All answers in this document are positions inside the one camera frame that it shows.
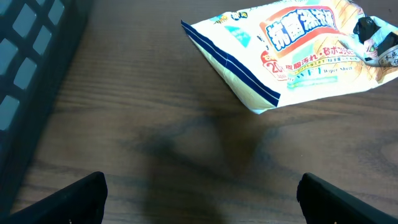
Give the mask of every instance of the wood grain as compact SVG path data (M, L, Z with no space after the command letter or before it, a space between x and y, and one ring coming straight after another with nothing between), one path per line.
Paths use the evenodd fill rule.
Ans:
M14 211L100 170L103 223L304 223L313 172L398 216L398 81L258 116L180 27L267 2L97 0Z

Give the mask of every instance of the black object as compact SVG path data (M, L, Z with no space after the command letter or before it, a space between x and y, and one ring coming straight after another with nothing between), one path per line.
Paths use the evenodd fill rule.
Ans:
M308 224L396 224L398 220L362 202L321 178L304 174L297 200Z
M11 215L0 224L100 224L107 195L104 174L95 172Z
M365 41L369 40L373 34L375 34L380 29L379 26L372 20L372 18L362 17L358 19L358 23L355 25L354 34L359 37L359 42L363 44ZM377 54L380 56L386 50L393 46L398 45L398 35L391 32L387 37L381 42L377 49Z
M6 71L0 73L0 106L6 98L18 102L12 122L6 129L0 129L0 218L6 217L12 207L60 82L78 46L90 5L91 0L0 1L0 42L5 40L13 49L17 48L9 63L2 64ZM26 12L24 8L34 15L26 35L17 31L18 26L29 23L24 16L20 18ZM62 10L59 18L57 10ZM44 37L42 40L49 39L47 44L43 44L40 35ZM37 46L43 45L44 50L38 50ZM29 85L21 88L15 78L27 58L36 68Z

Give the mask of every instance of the wiper sheet package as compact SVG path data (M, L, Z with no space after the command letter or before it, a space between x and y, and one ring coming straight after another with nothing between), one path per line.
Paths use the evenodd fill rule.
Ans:
M283 0L182 26L255 113L398 76L398 28L349 0Z

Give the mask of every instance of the orange border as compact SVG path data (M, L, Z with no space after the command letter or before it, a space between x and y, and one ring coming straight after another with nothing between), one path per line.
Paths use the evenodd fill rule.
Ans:
M292 6L292 7L287 7L285 9L275 13L274 15L270 16L270 18L268 18L265 22L261 22L260 23L261 30L263 31L263 33L265 34L265 36L267 37L267 39L268 39L268 41L270 43L272 43L272 42L271 42L271 40L270 40L270 38L269 38L269 36L267 34L266 27L269 24L272 24L273 22L275 22L276 20L280 20L280 18L282 16L284 16L287 13L289 13L289 12L291 12L293 10L296 10L296 9L324 9L324 10L328 10L328 11L330 11L333 14L333 21L334 21L334 23L336 25L335 13L328 6ZM316 36L318 36L320 34L342 34L342 33L339 30L336 30L336 29L333 29L333 28L330 28L330 27L315 28L314 30L312 30L309 33L305 34L303 37L299 38L299 40L297 40L296 42L294 42L290 46L286 47L284 50L281 50L280 52L278 52L278 51L276 51L276 49L274 47L274 51L275 51L275 53L276 53L276 55L278 57L283 57L283 56L291 53L297 47L300 47L304 43L308 42L309 40L312 40L313 38L315 38Z

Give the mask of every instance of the wooden table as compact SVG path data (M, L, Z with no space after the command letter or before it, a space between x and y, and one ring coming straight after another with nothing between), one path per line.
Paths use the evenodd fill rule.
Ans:
M398 81L255 115L180 26L267 2L97 0L14 210L100 170L103 223L304 223L312 172L398 215Z

